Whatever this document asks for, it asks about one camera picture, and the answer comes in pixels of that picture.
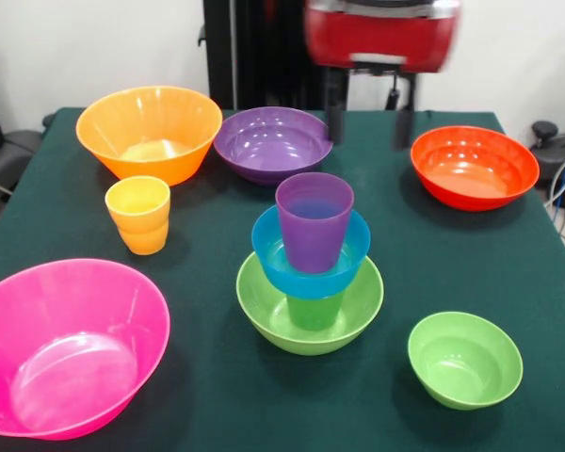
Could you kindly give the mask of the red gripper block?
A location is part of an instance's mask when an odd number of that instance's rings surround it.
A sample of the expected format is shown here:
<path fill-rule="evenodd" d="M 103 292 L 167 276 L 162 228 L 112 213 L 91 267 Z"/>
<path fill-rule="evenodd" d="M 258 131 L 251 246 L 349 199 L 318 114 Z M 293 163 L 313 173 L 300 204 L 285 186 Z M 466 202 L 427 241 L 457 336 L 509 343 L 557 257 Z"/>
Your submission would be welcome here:
<path fill-rule="evenodd" d="M 397 113 L 394 144 L 410 148 L 418 73 L 437 73 L 443 67 L 459 17 L 459 3 L 307 3 L 309 53 L 316 64 L 329 67 L 329 140 L 343 142 L 348 84 L 343 68 L 372 64 L 406 72 L 400 76 L 408 82 L 408 97 Z"/>

